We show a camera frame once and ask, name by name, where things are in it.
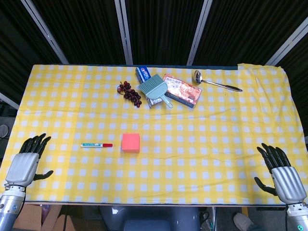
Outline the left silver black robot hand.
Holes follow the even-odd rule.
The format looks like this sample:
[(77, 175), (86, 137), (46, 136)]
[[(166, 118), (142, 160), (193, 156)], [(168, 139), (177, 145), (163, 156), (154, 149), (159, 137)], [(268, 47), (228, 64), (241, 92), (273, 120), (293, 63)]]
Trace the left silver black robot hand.
[(44, 174), (37, 173), (41, 156), (50, 139), (50, 136), (43, 133), (24, 141), (8, 170), (4, 185), (6, 191), (14, 186), (26, 188), (33, 181), (44, 180), (53, 174), (53, 170)]

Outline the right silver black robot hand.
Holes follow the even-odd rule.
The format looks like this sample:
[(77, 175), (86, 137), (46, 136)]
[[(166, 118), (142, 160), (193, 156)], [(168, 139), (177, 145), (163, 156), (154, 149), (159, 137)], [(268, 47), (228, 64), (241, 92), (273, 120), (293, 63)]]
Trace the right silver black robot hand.
[(261, 153), (265, 165), (274, 183), (266, 186), (259, 177), (254, 177), (257, 186), (279, 199), (286, 205), (302, 204), (307, 198), (306, 190), (297, 170), (291, 166), (286, 153), (279, 147), (262, 143), (257, 150)]

